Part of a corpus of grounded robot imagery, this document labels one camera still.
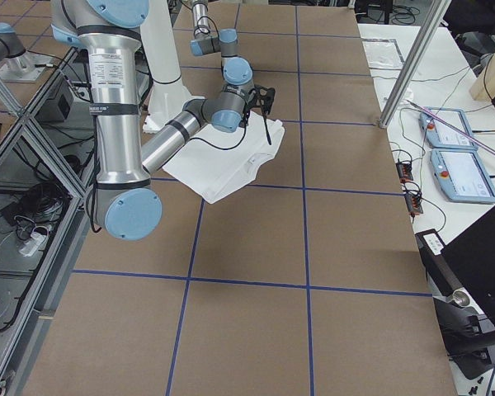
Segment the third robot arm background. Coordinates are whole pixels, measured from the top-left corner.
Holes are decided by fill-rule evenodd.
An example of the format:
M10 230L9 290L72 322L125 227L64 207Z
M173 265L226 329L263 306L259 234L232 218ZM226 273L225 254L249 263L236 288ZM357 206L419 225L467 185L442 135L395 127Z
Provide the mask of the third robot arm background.
M6 22L0 22L0 78L5 82L32 83L42 74L35 66L34 57L28 53L16 31Z

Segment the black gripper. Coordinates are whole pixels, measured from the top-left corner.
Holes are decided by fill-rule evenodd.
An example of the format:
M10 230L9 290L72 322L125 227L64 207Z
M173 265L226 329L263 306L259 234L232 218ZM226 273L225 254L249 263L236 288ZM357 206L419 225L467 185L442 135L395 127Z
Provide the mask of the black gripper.
M247 127L251 113L250 110L253 108L259 109L262 112L266 141L268 145L271 145L271 134L267 124L267 114L271 113L275 101L275 95L276 95L275 88L263 87L261 85L256 84L252 89L251 100L247 104L247 109L244 110L242 119L239 122L240 127Z

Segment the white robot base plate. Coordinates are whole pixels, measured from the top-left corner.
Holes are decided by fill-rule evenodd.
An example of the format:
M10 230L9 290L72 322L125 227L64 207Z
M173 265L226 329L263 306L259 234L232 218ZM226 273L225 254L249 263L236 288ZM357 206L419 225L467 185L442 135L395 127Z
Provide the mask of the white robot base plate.
M155 134L177 116L193 96L182 81L167 1L148 3L148 15L140 34L153 80L144 132Z

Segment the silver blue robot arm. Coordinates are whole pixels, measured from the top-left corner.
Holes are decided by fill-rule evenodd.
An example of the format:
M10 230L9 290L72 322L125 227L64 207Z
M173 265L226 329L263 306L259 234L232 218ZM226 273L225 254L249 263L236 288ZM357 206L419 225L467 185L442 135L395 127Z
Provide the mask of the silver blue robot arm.
M196 57L220 54L221 68L232 58L238 57L238 33L233 28L219 29L208 15L208 1L189 1L193 20L191 53Z
M85 206L93 231L125 241L147 237L163 214L151 176L206 126L232 133L249 113L271 112L275 90L253 80L234 29L219 29L205 1L189 4L191 52L219 54L224 85L215 98L182 82L164 1L54 1L54 38L85 49L94 122L94 179Z

